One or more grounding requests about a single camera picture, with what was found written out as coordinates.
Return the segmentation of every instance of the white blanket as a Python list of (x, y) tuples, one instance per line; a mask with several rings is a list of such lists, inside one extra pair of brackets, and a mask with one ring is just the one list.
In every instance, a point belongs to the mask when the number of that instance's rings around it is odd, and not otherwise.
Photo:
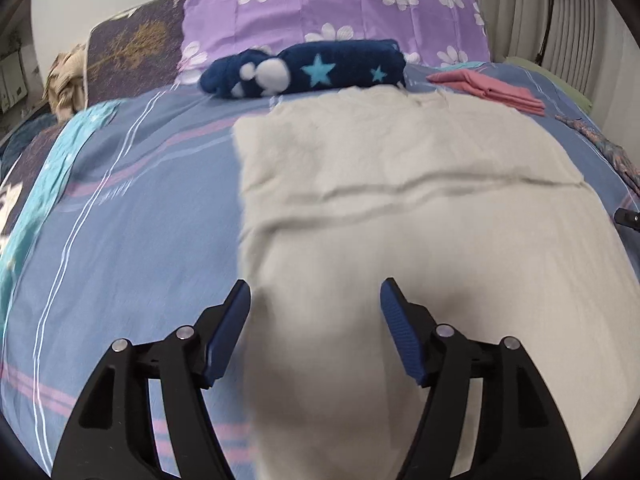
[[(378, 86), (280, 104), (234, 139), (260, 480), (395, 478), (425, 395), (380, 311), (389, 276), (468, 338), (517, 336), (582, 471), (601, 458), (640, 393), (640, 287), (545, 130), (473, 97)], [(454, 472), (472, 456), (477, 386)]]

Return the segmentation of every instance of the bed sheet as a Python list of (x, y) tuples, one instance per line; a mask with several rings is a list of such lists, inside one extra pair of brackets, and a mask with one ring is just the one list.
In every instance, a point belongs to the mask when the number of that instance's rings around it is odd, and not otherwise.
[[(407, 67), (410, 91), (433, 89), (425, 70)], [(585, 118), (542, 76), (493, 64), (480, 70), (528, 87), (549, 112)], [(241, 225), (231, 127), (240, 116), (301, 97), (224, 102), (193, 86), (164, 87), (123, 102), (87, 140), (20, 277), (2, 348), (2, 411), (45, 470), (76, 397), (114, 339), (164, 338), (225, 298), (238, 276)], [(620, 205), (637, 207), (590, 143), (551, 117), (536, 120), (610, 215)], [(640, 235), (620, 229), (638, 273)], [(205, 399), (233, 473), (248, 480), (255, 471), (239, 354)], [(157, 381), (151, 399), (161, 463), (176, 474)]]

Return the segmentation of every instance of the pink fabric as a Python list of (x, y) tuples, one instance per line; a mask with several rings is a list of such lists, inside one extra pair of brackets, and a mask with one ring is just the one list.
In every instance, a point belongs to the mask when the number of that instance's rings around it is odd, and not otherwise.
[(529, 89), (507, 84), (467, 68), (438, 72), (427, 76), (427, 80), (481, 99), (505, 104), (521, 112), (540, 116), (545, 114), (545, 104), (533, 97)]

